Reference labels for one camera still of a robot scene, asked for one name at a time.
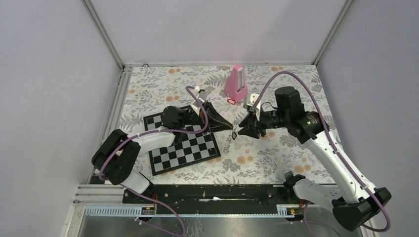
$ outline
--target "white panel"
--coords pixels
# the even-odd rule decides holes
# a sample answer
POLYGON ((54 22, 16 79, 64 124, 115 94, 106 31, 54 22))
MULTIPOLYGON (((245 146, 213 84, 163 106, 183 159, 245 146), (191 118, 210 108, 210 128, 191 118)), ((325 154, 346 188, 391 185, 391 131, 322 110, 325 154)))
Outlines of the white panel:
POLYGON ((58 237, 119 69, 82 1, 0 3, 0 236, 58 237))
POLYGON ((318 68, 345 151, 393 195, 380 237, 419 233, 418 12, 417 0, 355 1, 318 68))
POLYGON ((311 62, 344 0, 93 0, 126 64, 311 62))

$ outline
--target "red tag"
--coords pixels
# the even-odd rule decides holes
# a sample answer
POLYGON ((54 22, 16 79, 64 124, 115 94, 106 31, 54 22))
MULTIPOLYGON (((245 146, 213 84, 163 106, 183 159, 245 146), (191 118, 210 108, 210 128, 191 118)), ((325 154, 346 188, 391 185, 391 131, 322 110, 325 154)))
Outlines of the red tag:
POLYGON ((233 99, 228 98, 227 99, 227 103, 232 104, 232 105, 235 105, 236 104, 236 101, 233 100, 233 99))

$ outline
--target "floral tablecloth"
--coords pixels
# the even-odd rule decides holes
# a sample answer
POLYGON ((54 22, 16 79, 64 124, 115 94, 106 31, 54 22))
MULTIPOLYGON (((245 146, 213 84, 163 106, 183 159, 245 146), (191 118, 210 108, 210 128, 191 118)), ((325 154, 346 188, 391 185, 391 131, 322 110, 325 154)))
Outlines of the floral tablecloth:
MULTIPOLYGON (((131 74, 120 129, 127 133, 144 131, 141 116, 161 112, 166 106, 185 106, 192 98, 184 89, 187 85, 199 86, 209 93, 208 100, 228 121, 238 124, 247 112, 239 105, 227 103, 223 87, 233 67, 149 67, 134 68, 131 74)), ((312 90, 324 113, 331 131, 338 138, 335 123, 328 106, 316 67, 298 66, 247 66, 245 67, 249 93, 259 93, 268 79, 278 71, 290 71, 299 76, 312 90)), ((288 75, 277 77, 265 92, 262 102, 276 105, 274 91, 281 86, 294 86, 301 94, 307 111, 315 110, 308 93, 288 75)), ((271 110, 269 104, 264 110, 271 110)), ((168 173, 152 176, 148 153, 138 155, 134 169, 144 174, 154 184, 281 184, 284 173, 303 174, 316 183, 334 183, 317 158, 286 129, 268 130, 267 136, 254 139, 238 136, 231 141, 229 153, 224 153, 230 131, 215 134, 221 157, 207 160, 168 173)))

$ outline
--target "black and white checkered board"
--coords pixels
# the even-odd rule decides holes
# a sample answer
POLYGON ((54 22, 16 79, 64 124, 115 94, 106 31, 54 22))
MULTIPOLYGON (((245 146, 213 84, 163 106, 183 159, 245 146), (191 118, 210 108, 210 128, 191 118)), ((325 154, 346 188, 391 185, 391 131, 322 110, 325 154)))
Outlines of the black and white checkered board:
MULTIPOLYGON (((144 117, 145 130, 152 130, 162 126, 162 113, 144 117)), ((198 131, 198 125, 187 125, 188 131, 198 131)), ((220 157, 217 142, 213 133, 204 135, 186 134, 183 141, 176 146, 163 147, 149 152, 153 176, 188 165, 196 164, 208 159, 220 157)))

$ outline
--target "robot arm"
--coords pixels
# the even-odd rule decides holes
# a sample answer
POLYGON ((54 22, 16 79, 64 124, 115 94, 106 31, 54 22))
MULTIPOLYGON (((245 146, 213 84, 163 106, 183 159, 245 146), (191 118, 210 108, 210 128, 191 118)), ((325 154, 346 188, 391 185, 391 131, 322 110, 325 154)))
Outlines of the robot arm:
MULTIPOLYGON (((197 94, 196 97, 202 102, 208 117, 208 126, 204 133, 233 129, 233 125, 215 110, 211 102, 205 101, 207 95, 203 90, 195 87, 192 92, 197 94)), ((202 127, 205 124, 205 119, 198 104, 192 103, 188 108, 183 109, 175 106, 166 107, 162 113, 162 124, 163 126, 155 129, 158 132, 127 141, 122 146, 121 152, 109 160, 103 170, 103 176, 113 185, 120 184, 139 194, 143 193, 150 186, 150 181, 141 173, 132 170, 139 152, 149 152, 157 148, 177 145, 183 141, 186 135, 186 133, 180 132, 185 130, 185 125, 200 125, 202 127)), ((112 152, 127 139, 128 135, 122 130, 114 130, 93 156, 92 164, 100 170, 112 152)))
POLYGON ((386 188, 377 188, 352 163, 338 145, 330 131, 325 131, 317 112, 306 112, 301 103, 299 92, 293 87, 282 87, 275 91, 278 108, 264 112, 260 106, 251 111, 258 95, 248 95, 244 107, 249 111, 239 124, 243 129, 239 135, 259 138, 266 135, 266 129, 285 127, 301 144, 308 148, 323 164, 335 180, 339 190, 326 188, 311 182, 302 175, 289 178, 284 186, 288 188, 289 198, 309 200, 332 212, 337 221, 347 230, 353 231, 379 213, 378 205, 372 200, 365 188, 368 187, 382 205, 391 198, 386 188), (366 184, 362 187, 353 177, 345 164, 337 156, 326 136, 326 132, 338 147, 349 166, 366 184))

